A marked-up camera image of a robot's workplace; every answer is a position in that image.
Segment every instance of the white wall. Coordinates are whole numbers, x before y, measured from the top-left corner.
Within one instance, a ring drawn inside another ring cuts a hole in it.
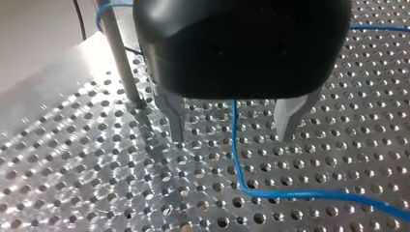
[[[87,36],[97,32],[92,0],[78,0]],[[72,0],[0,0],[0,93],[81,43]]]

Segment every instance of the black cable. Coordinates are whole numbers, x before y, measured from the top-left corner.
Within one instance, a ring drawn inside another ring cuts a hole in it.
[[[87,34],[85,32],[85,25],[84,25],[84,20],[82,19],[82,14],[81,14],[81,9],[78,6],[77,0],[73,0],[74,7],[75,7],[75,12],[78,17],[78,22],[79,22],[79,27],[81,28],[81,36],[82,40],[85,41],[87,40]]]

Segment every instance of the perforated aluminum table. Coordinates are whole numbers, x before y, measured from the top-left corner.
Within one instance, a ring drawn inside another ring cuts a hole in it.
[[[410,24],[408,1],[353,6],[352,24]],[[274,101],[240,101],[248,185],[341,189],[408,209],[409,52],[410,35],[351,32],[292,143],[277,142]],[[142,57],[130,61],[143,110],[127,105],[102,35],[1,96],[0,230],[410,230],[356,203],[248,198],[229,102],[186,100],[186,140],[174,144]]]

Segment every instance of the blue cable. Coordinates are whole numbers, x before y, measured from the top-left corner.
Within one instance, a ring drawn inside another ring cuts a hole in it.
[[[378,25],[352,25],[350,30],[380,30],[380,31],[397,31],[410,33],[407,27],[399,26],[378,26]]]
[[[234,160],[236,176],[238,179],[239,189],[246,195],[251,197],[260,198],[296,198],[296,199],[326,199],[326,200],[338,200],[338,201],[354,201],[357,203],[365,204],[374,207],[382,212],[385,212],[391,216],[401,218],[405,221],[410,221],[410,212],[400,210],[397,207],[390,206],[386,202],[373,199],[368,196],[359,194],[345,193],[336,190],[255,190],[247,187],[245,183],[244,173],[239,163],[238,154],[236,151],[236,132],[237,132],[237,103],[232,101],[232,145],[231,153]]]
[[[108,3],[99,7],[96,16],[96,24],[99,30],[102,32],[103,29],[100,26],[100,16],[101,14],[110,7],[132,7],[132,3]],[[372,26],[372,25],[354,25],[350,27],[351,30],[383,30],[383,31],[398,31],[398,32],[408,32],[410,29],[407,27],[397,27],[397,26]],[[239,189],[246,195],[251,197],[260,198],[295,198],[295,199],[325,199],[325,200],[338,200],[338,201],[353,201],[365,205],[369,205],[385,212],[388,215],[401,218],[407,222],[410,221],[410,212],[400,210],[397,207],[390,206],[388,203],[373,199],[368,196],[363,196],[359,194],[345,193],[337,190],[255,190],[247,187],[245,183],[244,173],[241,169],[241,164],[239,163],[238,154],[236,151],[236,134],[237,134],[237,103],[232,101],[232,145],[231,153],[234,160],[236,175],[238,179]]]

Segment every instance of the metal rod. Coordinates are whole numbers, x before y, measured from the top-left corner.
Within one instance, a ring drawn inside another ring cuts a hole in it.
[[[110,0],[94,0],[96,8],[99,6],[111,2]],[[129,100],[137,107],[144,105],[143,100],[138,95],[135,82],[133,80],[132,71],[129,60],[127,58],[126,50],[124,49],[123,40],[121,38],[120,29],[118,28],[117,19],[112,7],[102,13],[100,17],[102,29],[111,47],[112,55],[114,56],[115,63],[117,65],[118,73],[120,74],[121,81],[124,85],[124,89]]]

